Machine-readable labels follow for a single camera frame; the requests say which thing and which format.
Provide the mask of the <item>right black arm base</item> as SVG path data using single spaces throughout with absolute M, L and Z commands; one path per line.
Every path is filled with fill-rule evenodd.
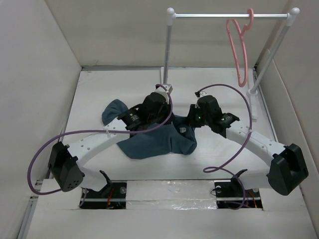
M 214 180 L 214 188 L 210 194 L 216 198 L 217 209 L 263 208 L 259 190 L 254 192 L 252 189 L 245 189 L 243 193 L 242 186 L 234 176 L 230 179 Z

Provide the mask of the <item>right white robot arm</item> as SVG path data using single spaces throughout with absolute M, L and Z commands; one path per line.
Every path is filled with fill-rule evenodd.
M 217 99 L 206 92 L 196 93 L 196 104 L 190 105 L 191 127 L 208 126 L 214 133 L 242 145 L 269 167 L 267 171 L 241 170 L 230 183 L 230 190 L 241 196 L 248 189 L 271 188 L 280 195 L 289 195 L 309 175 L 302 150 L 296 144 L 286 146 L 251 130 L 235 115 L 223 113 Z

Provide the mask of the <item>teal t shirt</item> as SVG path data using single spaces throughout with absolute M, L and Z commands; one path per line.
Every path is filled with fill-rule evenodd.
M 169 153 L 190 155 L 197 147 L 195 128 L 188 126 L 187 117 L 171 115 L 172 123 L 156 130 L 140 133 L 117 143 L 130 159 L 146 159 Z

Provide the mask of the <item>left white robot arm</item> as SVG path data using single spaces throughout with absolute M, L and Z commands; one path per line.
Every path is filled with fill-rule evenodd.
M 63 192 L 81 187 L 94 191 L 99 197 L 107 197 L 112 181 L 104 171 L 88 169 L 85 164 L 114 144 L 167 124 L 171 116 L 170 93 L 158 86 L 141 104 L 119 114 L 102 130 L 69 145 L 54 144 L 48 168 Z

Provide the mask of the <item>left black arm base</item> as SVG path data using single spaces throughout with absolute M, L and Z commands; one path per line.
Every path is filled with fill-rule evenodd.
M 111 181 L 108 175 L 100 170 L 106 185 L 100 191 L 84 189 L 79 203 L 80 209 L 86 210 L 122 210 L 126 209 L 127 181 Z

